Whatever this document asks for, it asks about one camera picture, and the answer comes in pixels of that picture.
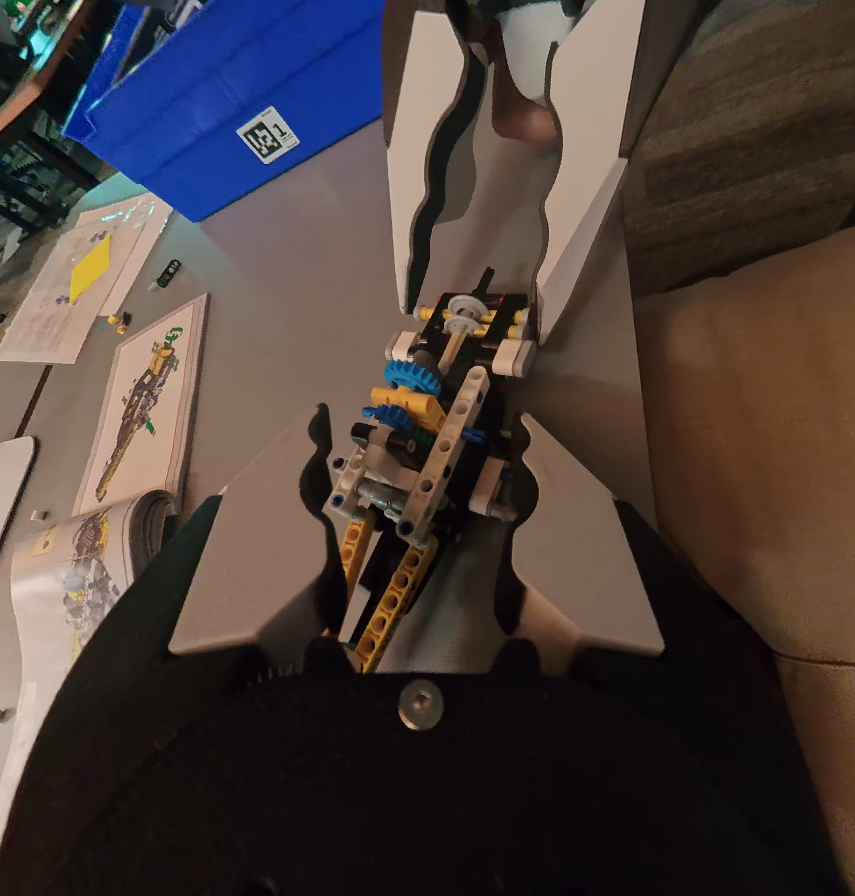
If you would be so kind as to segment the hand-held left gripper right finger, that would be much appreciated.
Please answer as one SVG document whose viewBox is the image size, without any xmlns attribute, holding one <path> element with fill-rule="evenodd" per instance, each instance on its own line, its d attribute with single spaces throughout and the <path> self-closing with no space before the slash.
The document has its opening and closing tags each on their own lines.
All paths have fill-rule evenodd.
<svg viewBox="0 0 855 896">
<path fill-rule="evenodd" d="M 512 430 L 515 520 L 494 611 L 541 662 L 599 648 L 656 657 L 664 639 L 611 491 L 523 413 Z"/>
</svg>

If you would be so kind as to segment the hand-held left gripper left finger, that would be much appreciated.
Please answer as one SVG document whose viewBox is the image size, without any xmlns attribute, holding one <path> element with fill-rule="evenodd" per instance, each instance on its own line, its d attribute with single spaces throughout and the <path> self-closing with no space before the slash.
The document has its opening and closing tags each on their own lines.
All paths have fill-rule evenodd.
<svg viewBox="0 0 855 896">
<path fill-rule="evenodd" d="M 347 583 L 324 512 L 331 456 L 330 413 L 319 403 L 230 481 L 168 645 L 173 654 L 254 646 L 303 655 L 340 627 Z"/>
</svg>

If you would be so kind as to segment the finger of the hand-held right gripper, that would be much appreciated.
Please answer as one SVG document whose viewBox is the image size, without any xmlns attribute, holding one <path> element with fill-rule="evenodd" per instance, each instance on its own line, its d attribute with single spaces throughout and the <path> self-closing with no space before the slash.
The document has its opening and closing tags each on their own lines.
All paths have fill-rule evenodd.
<svg viewBox="0 0 855 896">
<path fill-rule="evenodd" d="M 550 58 L 547 100 L 561 153 L 542 207 L 540 344 L 567 308 L 626 167 L 620 147 L 644 13 L 645 1 L 596 2 Z"/>
<path fill-rule="evenodd" d="M 387 145 L 392 250 L 399 308 L 413 313 L 444 212 L 449 167 L 477 118 L 487 67 L 445 10 L 416 10 Z"/>
</svg>

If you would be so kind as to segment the yellow and black lego model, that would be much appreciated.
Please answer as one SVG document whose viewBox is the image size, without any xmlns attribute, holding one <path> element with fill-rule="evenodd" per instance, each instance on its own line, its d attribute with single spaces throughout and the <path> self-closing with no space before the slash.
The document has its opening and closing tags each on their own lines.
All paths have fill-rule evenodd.
<svg viewBox="0 0 855 896">
<path fill-rule="evenodd" d="M 337 458 L 328 501 L 347 520 L 340 556 L 348 599 L 367 593 L 345 649 L 358 673 L 377 671 L 403 617 L 472 514 L 516 519 L 505 398 L 529 372 L 538 313 L 528 293 L 495 291 L 488 266 L 468 292 L 417 305 L 416 330 L 385 349 L 355 447 Z"/>
</svg>

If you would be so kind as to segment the closed lego instruction booklet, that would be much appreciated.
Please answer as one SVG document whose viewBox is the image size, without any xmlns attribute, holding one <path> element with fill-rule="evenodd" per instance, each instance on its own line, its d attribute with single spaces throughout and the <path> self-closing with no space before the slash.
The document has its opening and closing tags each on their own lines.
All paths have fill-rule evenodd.
<svg viewBox="0 0 855 896">
<path fill-rule="evenodd" d="M 180 500 L 210 295 L 118 345 L 73 515 L 165 491 Z"/>
</svg>

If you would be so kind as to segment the open lego instruction booklet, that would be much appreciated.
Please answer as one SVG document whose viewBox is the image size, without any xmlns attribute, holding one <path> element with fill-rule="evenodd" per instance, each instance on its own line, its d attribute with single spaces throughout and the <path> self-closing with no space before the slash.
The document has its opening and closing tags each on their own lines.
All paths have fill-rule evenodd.
<svg viewBox="0 0 855 896">
<path fill-rule="evenodd" d="M 86 512 L 15 548 L 10 594 L 21 653 L 14 732 L 0 778 L 0 852 L 42 723 L 76 659 L 161 550 L 178 501 L 154 490 Z"/>
</svg>

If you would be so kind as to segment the person's right hand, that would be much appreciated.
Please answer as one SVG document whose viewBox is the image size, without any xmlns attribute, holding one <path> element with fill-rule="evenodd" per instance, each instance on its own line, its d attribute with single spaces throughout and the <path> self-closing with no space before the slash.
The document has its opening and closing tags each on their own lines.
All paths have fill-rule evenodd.
<svg viewBox="0 0 855 896">
<path fill-rule="evenodd" d="M 493 67 L 491 123 L 503 139 L 550 151 L 560 145 L 552 113 L 517 89 L 505 55 L 501 27 L 492 21 L 482 41 Z"/>
</svg>

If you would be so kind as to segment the white printed tag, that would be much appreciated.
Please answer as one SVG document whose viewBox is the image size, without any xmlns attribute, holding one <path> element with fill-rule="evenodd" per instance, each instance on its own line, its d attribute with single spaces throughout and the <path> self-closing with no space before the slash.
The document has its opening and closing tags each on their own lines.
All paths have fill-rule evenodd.
<svg viewBox="0 0 855 896">
<path fill-rule="evenodd" d="M 265 165 L 277 161 L 299 146 L 299 137 L 274 106 L 266 106 L 239 127 L 236 135 Z"/>
</svg>

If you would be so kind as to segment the blue plastic bin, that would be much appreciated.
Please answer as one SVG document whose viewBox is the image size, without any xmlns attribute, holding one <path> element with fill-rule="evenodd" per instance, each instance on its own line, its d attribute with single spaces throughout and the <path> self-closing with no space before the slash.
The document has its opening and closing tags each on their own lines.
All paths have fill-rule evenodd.
<svg viewBox="0 0 855 896">
<path fill-rule="evenodd" d="M 117 19 L 65 134 L 200 222 L 380 118 L 381 1 L 213 1 L 133 72 Z M 265 165 L 236 130 L 274 106 L 299 146 Z"/>
</svg>

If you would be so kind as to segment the dark cardboard box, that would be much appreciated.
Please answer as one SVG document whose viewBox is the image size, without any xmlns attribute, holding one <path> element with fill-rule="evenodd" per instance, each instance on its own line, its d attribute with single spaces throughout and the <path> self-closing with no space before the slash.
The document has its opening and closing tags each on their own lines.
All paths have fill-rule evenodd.
<svg viewBox="0 0 855 896">
<path fill-rule="evenodd" d="M 120 63 L 117 79 L 120 80 L 133 72 L 208 3 L 208 1 L 125 2 L 127 9 L 138 9 L 141 11 L 141 16 L 130 29 L 127 50 Z"/>
</svg>

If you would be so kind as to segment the paper sheet with yellow diamond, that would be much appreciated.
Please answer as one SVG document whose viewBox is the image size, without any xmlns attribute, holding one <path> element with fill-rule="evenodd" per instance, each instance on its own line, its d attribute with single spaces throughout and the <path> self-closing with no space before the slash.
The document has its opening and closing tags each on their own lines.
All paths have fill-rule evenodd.
<svg viewBox="0 0 855 896">
<path fill-rule="evenodd" d="M 173 208 L 145 193 L 80 214 L 0 338 L 0 363 L 74 364 L 92 325 L 116 314 Z"/>
</svg>

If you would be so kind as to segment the dark wooden shelf unit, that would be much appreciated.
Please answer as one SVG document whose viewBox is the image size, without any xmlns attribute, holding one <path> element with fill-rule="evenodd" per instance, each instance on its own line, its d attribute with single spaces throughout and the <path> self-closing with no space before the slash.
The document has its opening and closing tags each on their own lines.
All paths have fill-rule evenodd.
<svg viewBox="0 0 855 896">
<path fill-rule="evenodd" d="M 0 217 L 33 233 L 65 216 L 69 187 L 99 184 L 98 160 L 65 129 L 117 9 L 26 2 L 25 12 L 0 33 Z"/>
</svg>

